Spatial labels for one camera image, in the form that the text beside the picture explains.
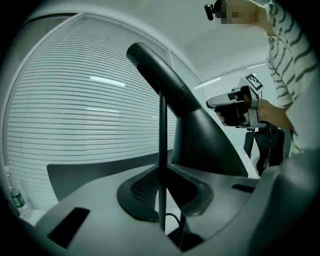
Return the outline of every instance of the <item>ceiling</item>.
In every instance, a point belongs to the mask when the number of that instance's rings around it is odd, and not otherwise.
[[[168,45],[202,81],[221,71],[265,60],[267,39],[258,29],[234,29],[207,19],[204,5],[215,0],[48,0],[33,16],[57,12],[96,12],[130,22]],[[248,59],[223,62],[239,51],[256,49]],[[224,63],[218,71],[211,71]]]

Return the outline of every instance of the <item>cable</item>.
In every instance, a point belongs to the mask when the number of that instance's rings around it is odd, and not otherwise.
[[[178,222],[178,225],[180,226],[180,220],[178,219],[178,217],[175,214],[168,212],[165,215],[174,217],[176,222]]]
[[[269,152],[268,152],[268,167],[270,166],[270,153],[271,153],[271,125],[268,123],[269,126]]]

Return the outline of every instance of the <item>hand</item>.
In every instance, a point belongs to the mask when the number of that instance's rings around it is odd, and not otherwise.
[[[244,95],[243,97],[244,97],[245,105],[246,105],[247,107],[250,107],[250,106],[251,106],[251,102],[252,102],[251,97],[249,97],[248,95]],[[238,95],[234,95],[234,99],[235,99],[236,101],[238,101]],[[222,122],[222,124],[223,124],[224,126],[227,126],[227,124],[225,123],[225,118],[221,115],[221,113],[220,113],[220,112],[216,112],[215,114],[216,114],[217,117],[220,119],[220,121]]]
[[[270,108],[273,105],[265,99],[259,99],[259,105],[258,105],[258,115],[259,119],[262,121],[267,121],[268,113],[270,112]]]

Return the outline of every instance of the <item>striped shirt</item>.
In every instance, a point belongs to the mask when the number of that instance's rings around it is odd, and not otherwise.
[[[275,1],[265,5],[267,19],[275,36],[270,36],[267,65],[273,78],[278,105],[293,103],[319,75],[316,54],[299,24]],[[293,132],[291,154],[299,154],[302,147],[299,135]]]

